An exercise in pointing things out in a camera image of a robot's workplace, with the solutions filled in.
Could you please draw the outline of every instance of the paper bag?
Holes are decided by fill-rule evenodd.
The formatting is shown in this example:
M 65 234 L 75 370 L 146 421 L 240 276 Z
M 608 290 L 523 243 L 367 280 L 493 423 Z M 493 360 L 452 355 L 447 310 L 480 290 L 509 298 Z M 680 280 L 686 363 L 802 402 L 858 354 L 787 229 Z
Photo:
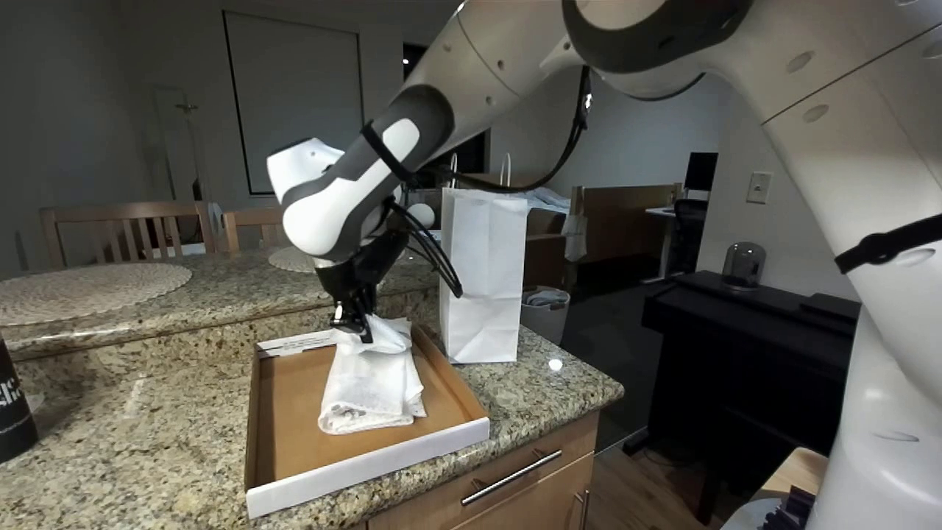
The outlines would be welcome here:
M 452 363 L 514 363 L 520 335 L 525 201 L 440 190 L 440 243 L 465 295 L 437 282 L 437 327 Z

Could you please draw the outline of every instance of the black cylinder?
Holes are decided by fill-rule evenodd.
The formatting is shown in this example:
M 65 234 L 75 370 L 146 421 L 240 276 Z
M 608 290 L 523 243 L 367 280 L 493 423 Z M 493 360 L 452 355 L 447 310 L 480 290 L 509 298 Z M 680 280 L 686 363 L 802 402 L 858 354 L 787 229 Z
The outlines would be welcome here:
M 0 463 L 28 449 L 34 439 L 37 432 L 31 423 L 22 385 L 0 339 Z

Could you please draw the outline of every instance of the open pizza box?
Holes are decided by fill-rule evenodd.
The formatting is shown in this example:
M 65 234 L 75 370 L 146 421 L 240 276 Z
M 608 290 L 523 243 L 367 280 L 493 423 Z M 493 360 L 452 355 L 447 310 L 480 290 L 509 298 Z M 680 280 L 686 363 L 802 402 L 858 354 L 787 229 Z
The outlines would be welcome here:
M 327 436 L 316 430 L 331 348 L 271 355 L 253 365 L 243 488 L 259 517 L 361 480 L 489 439 L 489 414 L 425 330 L 411 327 L 411 355 L 425 417 L 409 426 Z

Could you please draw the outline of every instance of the wooden chair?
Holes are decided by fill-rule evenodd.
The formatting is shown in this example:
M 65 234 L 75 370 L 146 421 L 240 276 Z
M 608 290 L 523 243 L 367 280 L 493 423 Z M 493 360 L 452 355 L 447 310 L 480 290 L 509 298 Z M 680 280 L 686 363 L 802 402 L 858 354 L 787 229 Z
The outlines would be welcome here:
M 253 240 L 250 246 L 272 246 L 286 240 L 281 208 L 230 208 L 222 211 L 222 227 L 227 255 L 238 255 L 240 240 Z
M 215 249 L 208 208 L 199 201 L 138 201 L 110 206 L 40 208 L 49 267 L 75 264 L 66 254 L 91 240 L 93 261 L 140 261 Z

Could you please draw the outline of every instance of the kitchen counter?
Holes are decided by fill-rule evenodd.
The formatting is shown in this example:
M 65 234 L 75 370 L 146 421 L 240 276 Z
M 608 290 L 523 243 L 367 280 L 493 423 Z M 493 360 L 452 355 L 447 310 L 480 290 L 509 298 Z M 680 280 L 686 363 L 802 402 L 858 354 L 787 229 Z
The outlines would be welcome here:
M 37 448 L 0 464 L 3 526 L 349 526 L 623 393 L 523 330 L 514 365 L 459 367 L 489 408 L 489 441 L 250 522 L 253 345 L 324 327 L 328 299 L 314 276 L 259 255 L 188 267 L 184 287 L 138 310 L 3 330 L 40 430 Z M 430 267 L 403 264 L 380 311 L 433 324 L 433 290 Z

